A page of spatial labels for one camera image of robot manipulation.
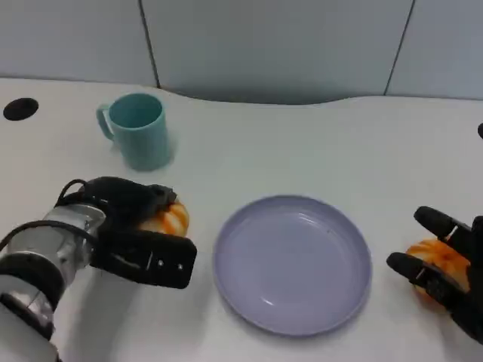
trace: wall seam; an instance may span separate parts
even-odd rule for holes
[[[384,88],[384,96],[387,95],[389,85],[391,84],[392,75],[394,74],[394,68],[395,68],[396,63],[398,62],[399,53],[401,53],[402,43],[405,40],[406,32],[408,30],[408,25],[409,25],[409,22],[411,21],[411,16],[413,15],[414,4],[416,4],[416,0],[413,0],[411,2],[411,7],[409,8],[409,14],[408,14],[408,18],[406,19],[405,28],[403,29],[402,34],[401,34],[401,41],[399,42],[398,50],[396,51],[394,61],[392,62],[392,68],[391,68],[391,72],[389,74],[389,78],[387,79],[386,88]]]
[[[148,23],[146,21],[146,14],[144,13],[143,0],[137,0],[137,5],[139,7],[139,12],[140,12],[140,15],[141,15],[141,21],[143,22],[144,38],[146,39],[146,44],[148,46],[149,61],[151,62],[152,72],[154,73],[154,79],[156,81],[156,87],[161,88],[161,84],[159,83],[158,67],[156,66],[156,61],[154,59],[154,53],[152,51],[151,38],[149,37],[149,30],[148,30]]]

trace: mug handle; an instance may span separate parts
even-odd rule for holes
[[[104,112],[109,109],[109,106],[106,104],[102,104],[99,106],[99,108],[96,111],[96,116],[97,116],[97,123],[99,124],[100,129],[104,133],[104,136],[108,140],[112,140],[114,138],[114,135],[112,134],[111,130],[109,129],[109,126],[107,125],[106,122],[106,116],[104,115]]]

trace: round black hole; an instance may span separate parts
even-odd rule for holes
[[[33,98],[12,100],[3,109],[3,116],[9,121],[22,121],[37,112],[38,102]]]

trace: toy pumpkin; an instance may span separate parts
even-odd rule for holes
[[[465,292],[469,291],[469,282],[466,276],[466,270],[469,266],[468,259],[437,238],[422,240],[411,246],[406,254],[440,268],[446,275],[452,277]],[[430,305],[437,304],[423,288],[418,286],[414,286],[414,288],[424,302]]]
[[[143,222],[139,229],[184,237],[188,232],[188,226],[188,211],[176,200],[167,210],[160,210],[151,219]]]

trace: plate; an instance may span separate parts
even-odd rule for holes
[[[275,196],[237,211],[218,236],[214,277],[244,319],[286,336],[336,328],[364,304],[371,254],[339,210]]]

